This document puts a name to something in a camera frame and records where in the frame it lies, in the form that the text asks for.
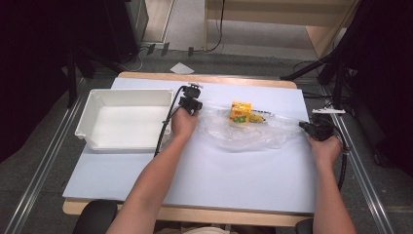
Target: forearm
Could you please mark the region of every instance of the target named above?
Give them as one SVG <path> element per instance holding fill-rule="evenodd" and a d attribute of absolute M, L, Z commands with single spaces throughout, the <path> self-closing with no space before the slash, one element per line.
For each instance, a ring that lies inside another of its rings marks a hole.
<path fill-rule="evenodd" d="M 173 138 L 145 167 L 108 233 L 153 232 L 158 211 L 167 196 L 186 142 L 184 137 Z"/>
<path fill-rule="evenodd" d="M 356 233 L 332 168 L 319 170 L 313 231 L 316 234 Z"/>

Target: human hand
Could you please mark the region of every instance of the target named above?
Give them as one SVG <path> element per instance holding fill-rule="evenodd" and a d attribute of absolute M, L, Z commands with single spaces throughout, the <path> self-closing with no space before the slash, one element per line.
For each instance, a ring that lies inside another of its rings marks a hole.
<path fill-rule="evenodd" d="M 324 168 L 332 169 L 343 149 L 340 139 L 337 136 L 331 136 L 325 141 L 318 141 L 309 136 L 309 142 L 312 145 L 313 156 L 319 170 Z"/>
<path fill-rule="evenodd" d="M 172 116 L 174 137 L 183 137 L 184 140 L 188 140 L 197 127 L 198 115 L 198 111 L 190 115 L 184 108 L 178 108 Z"/>

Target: clear plastic bag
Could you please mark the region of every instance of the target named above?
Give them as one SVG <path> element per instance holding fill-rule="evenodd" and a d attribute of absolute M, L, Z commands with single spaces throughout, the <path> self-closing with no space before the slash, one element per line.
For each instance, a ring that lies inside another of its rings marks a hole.
<path fill-rule="evenodd" d="M 237 124 L 229 120 L 230 109 L 203 108 L 197 131 L 231 151 L 281 148 L 302 133 L 299 121 L 275 114 L 264 114 L 264 123 Z"/>

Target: white plastic tray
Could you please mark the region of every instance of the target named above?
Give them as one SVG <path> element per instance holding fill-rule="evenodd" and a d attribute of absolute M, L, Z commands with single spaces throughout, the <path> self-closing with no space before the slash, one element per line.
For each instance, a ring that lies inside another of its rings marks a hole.
<path fill-rule="evenodd" d="M 172 99 L 172 90 L 91 90 L 75 136 L 95 150 L 155 150 Z"/>

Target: human arm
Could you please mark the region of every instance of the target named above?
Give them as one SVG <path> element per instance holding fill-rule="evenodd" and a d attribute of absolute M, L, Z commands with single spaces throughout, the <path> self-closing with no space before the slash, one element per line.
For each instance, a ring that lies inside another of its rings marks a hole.
<path fill-rule="evenodd" d="M 197 122 L 198 112 L 191 116 L 183 108 L 176 110 L 172 117 L 173 139 L 143 169 L 107 233 L 153 233 L 180 155 Z"/>
<path fill-rule="evenodd" d="M 343 147 L 340 140 L 336 136 L 325 141 L 316 141 L 309 137 L 309 142 L 319 172 L 313 232 L 316 234 L 356 233 L 341 198 L 333 170 Z"/>

